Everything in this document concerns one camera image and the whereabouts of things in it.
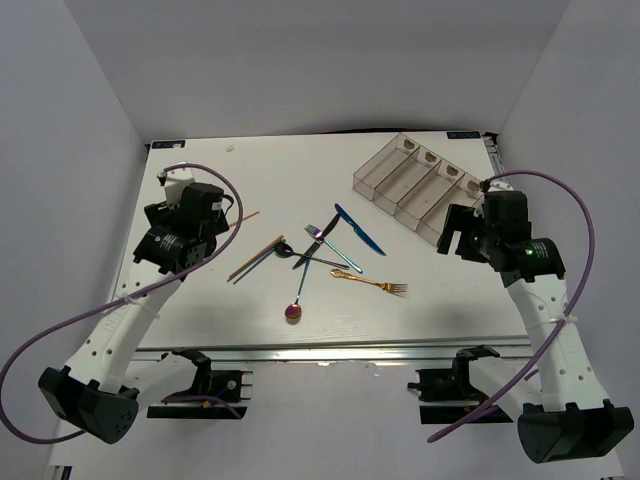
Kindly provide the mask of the right blue corner label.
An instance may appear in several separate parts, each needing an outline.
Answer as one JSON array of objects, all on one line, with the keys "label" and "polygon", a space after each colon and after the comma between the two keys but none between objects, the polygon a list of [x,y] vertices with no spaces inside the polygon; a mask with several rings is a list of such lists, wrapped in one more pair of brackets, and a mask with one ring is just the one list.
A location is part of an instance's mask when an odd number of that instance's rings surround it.
[{"label": "right blue corner label", "polygon": [[481,139],[478,131],[447,131],[446,136],[450,140]]}]

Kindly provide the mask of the black spoon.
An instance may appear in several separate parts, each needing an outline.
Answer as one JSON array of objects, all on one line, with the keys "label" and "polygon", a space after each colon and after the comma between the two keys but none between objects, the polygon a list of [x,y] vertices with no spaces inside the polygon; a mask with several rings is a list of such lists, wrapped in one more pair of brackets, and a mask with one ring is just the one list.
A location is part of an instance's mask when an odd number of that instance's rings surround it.
[{"label": "black spoon", "polygon": [[303,259],[303,260],[315,261],[315,262],[322,263],[322,264],[325,264],[325,265],[329,265],[331,267],[342,269],[342,270],[349,270],[350,269],[350,267],[348,265],[345,265],[345,264],[336,263],[336,262],[323,260],[323,259],[318,259],[318,258],[314,258],[314,257],[309,256],[309,255],[303,255],[303,254],[297,253],[292,249],[292,247],[290,245],[288,245],[286,242],[283,242],[283,241],[278,242],[275,245],[274,250],[275,250],[275,253],[281,258],[298,257],[298,258]]}]

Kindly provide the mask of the left blue corner label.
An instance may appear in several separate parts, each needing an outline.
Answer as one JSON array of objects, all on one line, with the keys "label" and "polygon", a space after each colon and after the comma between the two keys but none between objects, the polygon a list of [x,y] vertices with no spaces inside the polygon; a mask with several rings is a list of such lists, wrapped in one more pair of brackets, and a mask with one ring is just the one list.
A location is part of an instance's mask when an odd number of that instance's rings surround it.
[{"label": "left blue corner label", "polygon": [[153,141],[150,145],[151,149],[181,149],[186,145],[185,140],[158,140]]}]

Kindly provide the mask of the blue corner label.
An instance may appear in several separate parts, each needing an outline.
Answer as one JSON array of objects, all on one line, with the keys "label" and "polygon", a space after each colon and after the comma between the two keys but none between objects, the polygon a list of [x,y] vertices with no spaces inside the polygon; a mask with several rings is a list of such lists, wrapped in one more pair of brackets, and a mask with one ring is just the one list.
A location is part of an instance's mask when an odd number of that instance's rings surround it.
[{"label": "blue corner label", "polygon": [[446,136],[450,140],[481,139],[478,131],[447,131]]},{"label": "blue corner label", "polygon": [[186,145],[185,140],[158,140],[153,141],[150,145],[151,149],[181,149]]}]

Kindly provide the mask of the blue knife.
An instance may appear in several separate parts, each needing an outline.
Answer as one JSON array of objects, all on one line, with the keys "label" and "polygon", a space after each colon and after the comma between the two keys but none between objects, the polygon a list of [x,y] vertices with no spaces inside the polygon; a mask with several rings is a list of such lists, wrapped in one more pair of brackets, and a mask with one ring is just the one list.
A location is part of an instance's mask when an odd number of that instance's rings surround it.
[{"label": "blue knife", "polygon": [[356,236],[362,240],[369,248],[381,256],[386,253],[382,248],[362,229],[362,227],[341,207],[338,203],[334,204],[336,213],[353,229]]}]

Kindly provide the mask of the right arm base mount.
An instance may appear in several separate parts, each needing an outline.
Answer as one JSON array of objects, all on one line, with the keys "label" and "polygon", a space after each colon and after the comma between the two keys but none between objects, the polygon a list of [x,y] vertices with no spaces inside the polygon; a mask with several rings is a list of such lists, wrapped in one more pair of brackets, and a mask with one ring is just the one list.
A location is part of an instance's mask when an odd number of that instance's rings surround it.
[{"label": "right arm base mount", "polygon": [[462,419],[489,396],[474,388],[469,381],[469,363],[486,357],[499,358],[493,348],[481,345],[459,350],[449,368],[417,370],[417,380],[407,389],[416,393],[422,425],[448,425]]}]

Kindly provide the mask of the thin orange chopstick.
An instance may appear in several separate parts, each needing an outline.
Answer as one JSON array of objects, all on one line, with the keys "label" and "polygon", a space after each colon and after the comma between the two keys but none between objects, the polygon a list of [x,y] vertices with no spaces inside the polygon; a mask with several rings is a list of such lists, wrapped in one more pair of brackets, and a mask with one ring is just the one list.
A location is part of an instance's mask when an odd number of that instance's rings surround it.
[{"label": "thin orange chopstick", "polygon": [[261,213],[260,211],[255,211],[255,212],[253,212],[253,213],[250,213],[250,214],[248,214],[248,215],[244,216],[240,221],[234,221],[234,222],[230,223],[230,224],[229,224],[229,227],[230,227],[230,228],[231,228],[231,227],[234,227],[234,226],[235,226],[235,225],[237,225],[238,223],[242,223],[242,222],[244,222],[244,221],[246,221],[246,220],[248,220],[248,219],[250,219],[250,218],[252,218],[252,217],[255,217],[255,216],[259,215],[260,213]]}]

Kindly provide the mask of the iridescent rainbow fork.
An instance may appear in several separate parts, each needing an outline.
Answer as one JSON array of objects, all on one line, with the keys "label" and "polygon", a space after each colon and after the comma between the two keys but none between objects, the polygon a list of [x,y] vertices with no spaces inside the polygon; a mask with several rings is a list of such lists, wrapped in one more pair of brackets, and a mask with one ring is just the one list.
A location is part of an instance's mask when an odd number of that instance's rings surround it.
[{"label": "iridescent rainbow fork", "polygon": [[[312,236],[314,239],[318,239],[321,234],[322,231],[320,229],[318,229],[317,227],[315,227],[314,225],[307,225],[305,227],[305,231]],[[338,248],[336,248],[331,242],[329,242],[328,240],[322,240],[322,243],[325,244],[327,247],[329,247],[331,250],[333,250],[341,259],[343,259],[344,261],[347,262],[347,264],[354,269],[357,273],[362,274],[363,270],[362,268],[357,265],[353,260],[351,260],[348,256],[346,256],[344,253],[342,253]]]}]

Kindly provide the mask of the gold fork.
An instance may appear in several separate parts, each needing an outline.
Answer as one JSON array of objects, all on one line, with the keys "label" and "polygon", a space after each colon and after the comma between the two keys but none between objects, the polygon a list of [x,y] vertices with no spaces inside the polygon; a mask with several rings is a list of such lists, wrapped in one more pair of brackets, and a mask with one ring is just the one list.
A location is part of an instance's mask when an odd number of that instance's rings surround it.
[{"label": "gold fork", "polygon": [[403,296],[408,292],[407,284],[376,282],[373,280],[359,277],[357,275],[349,274],[341,269],[332,269],[330,271],[330,274],[333,278],[336,278],[336,279],[344,279],[344,280],[355,281],[355,282],[375,286],[381,289],[382,291],[384,291],[385,293],[388,293],[391,295]]}]

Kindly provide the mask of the clear four-compartment organizer tray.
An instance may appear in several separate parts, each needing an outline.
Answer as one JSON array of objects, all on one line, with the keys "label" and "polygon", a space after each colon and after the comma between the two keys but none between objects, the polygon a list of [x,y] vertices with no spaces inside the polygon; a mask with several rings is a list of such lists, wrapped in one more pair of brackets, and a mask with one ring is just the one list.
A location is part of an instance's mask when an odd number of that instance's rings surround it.
[{"label": "clear four-compartment organizer tray", "polygon": [[395,135],[353,174],[353,190],[435,246],[451,204],[476,206],[494,173],[491,141]]}]

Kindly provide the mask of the black knife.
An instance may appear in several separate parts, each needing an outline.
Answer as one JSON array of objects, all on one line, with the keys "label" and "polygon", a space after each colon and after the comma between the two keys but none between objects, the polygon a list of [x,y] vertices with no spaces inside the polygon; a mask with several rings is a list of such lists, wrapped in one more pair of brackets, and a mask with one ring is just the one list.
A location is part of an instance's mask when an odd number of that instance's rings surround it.
[{"label": "black knife", "polygon": [[338,213],[335,214],[330,223],[323,229],[316,233],[312,233],[311,236],[314,240],[312,245],[302,254],[302,256],[298,259],[298,261],[292,267],[293,270],[303,266],[309,258],[311,258],[315,252],[320,248],[321,244],[324,241],[324,238],[335,228],[340,220],[340,215]]}]

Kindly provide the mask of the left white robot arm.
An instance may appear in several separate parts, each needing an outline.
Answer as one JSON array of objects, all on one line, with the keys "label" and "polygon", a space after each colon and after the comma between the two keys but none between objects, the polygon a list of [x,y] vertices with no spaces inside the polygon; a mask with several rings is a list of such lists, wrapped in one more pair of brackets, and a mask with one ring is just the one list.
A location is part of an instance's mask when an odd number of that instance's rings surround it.
[{"label": "left white robot arm", "polygon": [[193,349],[178,348],[136,374],[126,372],[160,309],[182,283],[176,280],[138,298],[132,293],[214,252],[217,235],[229,229],[222,209],[227,197],[217,186],[188,181],[179,196],[145,207],[150,228],[121,288],[123,305],[98,322],[62,368],[47,368],[39,378],[39,389],[60,419],[114,444],[148,406],[173,395],[199,399],[209,393],[211,361]]}]

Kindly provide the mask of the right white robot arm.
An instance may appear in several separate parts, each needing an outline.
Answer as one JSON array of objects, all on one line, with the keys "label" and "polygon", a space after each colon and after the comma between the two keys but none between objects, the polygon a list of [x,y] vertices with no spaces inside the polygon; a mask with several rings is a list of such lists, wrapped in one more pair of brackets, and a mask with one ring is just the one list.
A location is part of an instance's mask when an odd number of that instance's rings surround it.
[{"label": "right white robot arm", "polygon": [[493,405],[507,414],[536,464],[603,457],[633,430],[634,419],[629,408],[612,403],[586,355],[568,313],[566,270],[555,243],[531,231],[521,192],[489,192],[478,207],[449,206],[438,252],[447,253],[458,235],[456,255],[499,273],[534,350],[527,366],[540,381],[534,387],[481,346],[456,354],[452,388],[466,399],[485,395],[473,419]]}]

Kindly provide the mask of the blue-handled rainbow spoon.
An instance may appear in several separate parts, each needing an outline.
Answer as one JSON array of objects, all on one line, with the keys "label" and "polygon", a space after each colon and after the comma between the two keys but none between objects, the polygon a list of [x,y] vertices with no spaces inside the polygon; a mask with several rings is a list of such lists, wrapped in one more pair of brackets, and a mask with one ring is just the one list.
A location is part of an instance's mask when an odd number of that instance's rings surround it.
[{"label": "blue-handled rainbow spoon", "polygon": [[302,290],[304,288],[305,280],[307,277],[307,273],[309,270],[310,261],[306,260],[304,264],[304,270],[300,279],[300,283],[297,289],[295,300],[286,307],[284,314],[287,320],[297,320],[301,317],[302,307],[300,305],[300,299],[302,295]]}]

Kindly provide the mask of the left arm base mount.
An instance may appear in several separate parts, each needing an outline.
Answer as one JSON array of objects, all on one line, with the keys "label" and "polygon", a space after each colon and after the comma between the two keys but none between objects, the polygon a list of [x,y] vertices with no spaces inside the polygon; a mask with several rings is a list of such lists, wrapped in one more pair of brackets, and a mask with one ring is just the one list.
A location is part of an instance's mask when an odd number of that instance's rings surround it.
[{"label": "left arm base mount", "polygon": [[191,386],[173,393],[168,400],[149,406],[149,419],[241,420],[251,399],[253,373],[242,370],[215,370],[204,353],[188,348],[171,351],[188,360],[196,369]]}]

